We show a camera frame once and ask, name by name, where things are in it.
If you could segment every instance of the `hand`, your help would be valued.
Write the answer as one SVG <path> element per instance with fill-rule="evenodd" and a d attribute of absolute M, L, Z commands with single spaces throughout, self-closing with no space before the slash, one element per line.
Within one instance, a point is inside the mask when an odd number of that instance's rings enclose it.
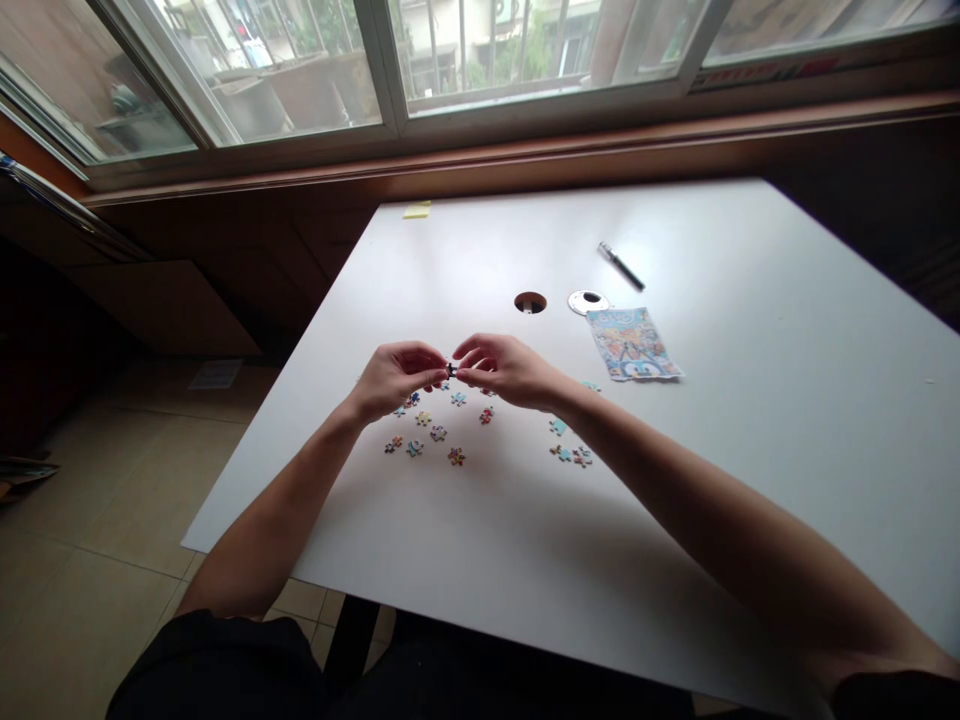
<path fill-rule="evenodd" d="M 345 402 L 371 423 L 403 405 L 417 389 L 439 390 L 448 377 L 446 368 L 443 355 L 426 343 L 381 345 Z"/>
<path fill-rule="evenodd" d="M 510 335 L 478 333 L 464 341 L 454 360 L 460 360 L 457 380 L 493 390 L 512 405 L 556 412 L 569 377 Z"/>

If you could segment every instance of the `black sleeve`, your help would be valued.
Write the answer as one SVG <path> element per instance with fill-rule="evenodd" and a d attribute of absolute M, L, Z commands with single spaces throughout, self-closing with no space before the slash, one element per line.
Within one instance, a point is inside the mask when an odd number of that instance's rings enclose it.
<path fill-rule="evenodd" d="M 960 682 L 918 671 L 863 673 L 840 683 L 831 705 L 837 720 L 960 718 Z"/>
<path fill-rule="evenodd" d="M 323 674 L 291 618 L 174 618 L 120 683 L 109 720 L 306 718 L 327 709 Z"/>

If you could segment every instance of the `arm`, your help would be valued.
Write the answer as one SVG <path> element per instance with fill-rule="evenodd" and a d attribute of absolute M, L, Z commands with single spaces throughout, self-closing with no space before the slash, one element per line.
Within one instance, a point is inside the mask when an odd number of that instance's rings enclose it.
<path fill-rule="evenodd" d="M 439 387 L 445 367 L 443 355 L 423 343 L 377 348 L 347 399 L 220 538 L 176 615 L 208 609 L 217 617 L 262 618 L 290 577 L 360 432 L 414 390 Z"/>
<path fill-rule="evenodd" d="M 560 373 L 515 338 L 474 335 L 457 379 L 553 412 L 714 579 L 777 628 L 828 693 L 857 672 L 957 663 L 823 537 L 735 477 Z"/>

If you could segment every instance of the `forearm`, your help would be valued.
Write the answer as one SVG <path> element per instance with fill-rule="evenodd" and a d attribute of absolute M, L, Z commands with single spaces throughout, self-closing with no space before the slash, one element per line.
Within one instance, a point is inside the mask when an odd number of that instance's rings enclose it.
<path fill-rule="evenodd" d="M 846 557 L 744 483 L 576 383 L 557 413 L 691 557 L 796 646 L 931 656 L 932 641 Z"/>
<path fill-rule="evenodd" d="M 204 560 L 178 615 L 260 617 L 273 605 L 364 423 L 341 404 L 230 526 Z"/>

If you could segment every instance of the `person's left hand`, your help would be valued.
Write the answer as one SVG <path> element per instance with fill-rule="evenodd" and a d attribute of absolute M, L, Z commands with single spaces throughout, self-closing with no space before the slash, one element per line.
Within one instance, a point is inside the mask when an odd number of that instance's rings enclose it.
<path fill-rule="evenodd" d="M 403 405 L 419 388 L 431 392 L 447 379 L 447 361 L 426 343 L 381 345 L 347 397 L 360 418 L 371 423 Z"/>

